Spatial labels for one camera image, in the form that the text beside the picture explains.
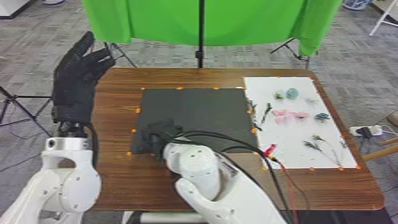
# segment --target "black glove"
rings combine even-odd
[[[86,33],[56,69],[54,77],[54,122],[91,123],[96,84],[116,60],[109,49],[87,53],[95,35]]]

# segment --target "wooden table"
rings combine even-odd
[[[292,178],[306,192],[311,210],[379,210],[384,197],[343,127],[336,109],[317,79],[308,70],[294,69],[130,69],[109,71],[96,91],[95,126],[100,135],[100,174],[103,190],[96,210],[182,211],[189,209],[173,186],[171,173],[151,155],[132,155],[132,129],[135,109],[141,107],[143,88],[235,88],[244,86],[244,76],[311,77],[343,133],[361,169],[290,170]],[[281,200],[260,157],[253,153],[231,155],[258,179],[278,204]],[[278,172],[283,187],[288,181]],[[295,192],[295,208],[308,208]]]

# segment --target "white paper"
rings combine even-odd
[[[274,156],[285,164],[285,167],[290,169],[340,168],[336,164],[338,160],[343,168],[356,168],[358,162],[350,149],[345,147],[345,140],[333,117],[326,122],[315,119],[318,113],[327,113],[329,115],[331,113],[320,94],[317,93],[313,80],[308,77],[247,77],[246,88],[247,98],[256,105],[253,120],[256,120],[256,124],[263,129],[263,131],[256,132],[260,148],[265,150],[271,144],[278,144]],[[297,99],[290,100],[285,98],[278,100],[278,91],[286,93],[290,88],[299,90]],[[290,118],[285,120],[285,123],[278,124],[276,115],[271,111],[265,123],[262,124],[267,103],[272,105],[272,111],[306,112],[310,113],[310,117],[301,120],[288,116]],[[313,141],[313,135],[318,135],[326,142]],[[318,144],[324,154],[318,150],[304,146],[304,141]]]

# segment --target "green backdrop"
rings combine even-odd
[[[311,56],[327,34],[342,0],[207,0],[205,45],[301,40]],[[84,0],[96,39],[132,38],[198,45],[199,0]]]

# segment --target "floor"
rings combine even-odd
[[[347,127],[374,125],[398,109],[398,29],[382,25],[375,36],[368,36],[379,16],[372,9],[363,12],[340,10],[320,55],[311,61],[311,70],[322,80]],[[0,20],[0,85],[13,93],[50,94],[52,71],[87,30],[80,0],[68,0],[59,7],[47,7],[38,1],[15,20]],[[278,45],[207,48],[205,66],[304,68],[304,63],[286,49],[271,55]],[[196,67],[196,47],[135,40],[123,49],[139,67]],[[128,66],[123,59],[118,66]],[[32,110],[38,109],[40,100],[24,102]],[[11,108],[8,119],[18,117],[22,114]],[[48,130],[54,130],[50,110],[40,120]],[[38,135],[38,131],[32,124],[0,130],[0,169],[41,152],[47,136]],[[365,153],[381,149],[375,142],[391,137],[386,135],[365,143]],[[36,157],[0,172],[0,214],[40,167],[41,159]],[[386,194],[388,212],[398,223],[398,155],[368,162],[368,167]],[[91,212],[86,223],[118,223],[118,219],[119,213]]]

